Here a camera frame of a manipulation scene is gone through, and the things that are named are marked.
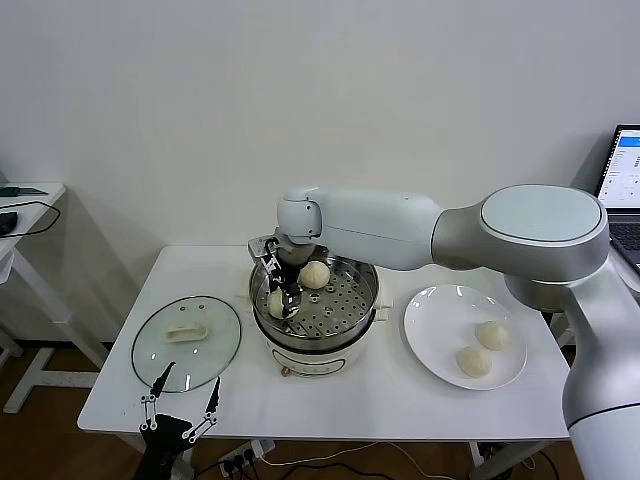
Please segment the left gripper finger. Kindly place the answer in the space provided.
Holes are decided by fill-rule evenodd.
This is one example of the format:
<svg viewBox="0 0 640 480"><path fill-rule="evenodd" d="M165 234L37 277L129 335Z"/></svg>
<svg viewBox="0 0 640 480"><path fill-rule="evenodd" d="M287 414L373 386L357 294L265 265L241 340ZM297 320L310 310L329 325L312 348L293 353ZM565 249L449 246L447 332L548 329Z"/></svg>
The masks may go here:
<svg viewBox="0 0 640 480"><path fill-rule="evenodd" d="M220 383L221 378L218 377L211 392L209 401L204 409L202 420L197 425L192 426L182 434L183 440L197 441L200 437L202 437L217 424L215 414L219 406Z"/></svg>
<svg viewBox="0 0 640 480"><path fill-rule="evenodd" d="M156 402L164 390L168 377L172 368L175 366L175 362L170 362L164 369L162 374L156 378L152 383L149 393L143 395L140 400L143 413L143 421L140 424L141 431L156 430L157 423L157 409Z"/></svg>

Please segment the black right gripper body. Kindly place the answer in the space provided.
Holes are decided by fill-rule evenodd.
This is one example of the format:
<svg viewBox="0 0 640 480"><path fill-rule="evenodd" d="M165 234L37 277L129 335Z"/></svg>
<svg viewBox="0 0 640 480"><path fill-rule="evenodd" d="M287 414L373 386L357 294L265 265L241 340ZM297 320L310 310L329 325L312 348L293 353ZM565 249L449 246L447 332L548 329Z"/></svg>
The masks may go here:
<svg viewBox="0 0 640 480"><path fill-rule="evenodd" d="M266 256L264 258L264 266L269 273L279 273L281 275L281 287L286 283L297 282L295 279L297 270L281 260L277 253L280 243L276 238L268 238L264 243Z"/></svg>

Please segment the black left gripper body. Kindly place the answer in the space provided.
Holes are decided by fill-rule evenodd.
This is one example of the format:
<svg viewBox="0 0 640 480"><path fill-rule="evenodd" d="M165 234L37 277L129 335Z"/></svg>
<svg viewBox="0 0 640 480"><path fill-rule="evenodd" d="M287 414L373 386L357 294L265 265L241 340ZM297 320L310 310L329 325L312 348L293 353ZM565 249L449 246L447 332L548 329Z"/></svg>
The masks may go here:
<svg viewBox="0 0 640 480"><path fill-rule="evenodd" d="M156 429L146 421L140 425L145 450L139 463L141 480L169 480L177 457L192 444L183 437L193 424L170 415L157 414Z"/></svg>

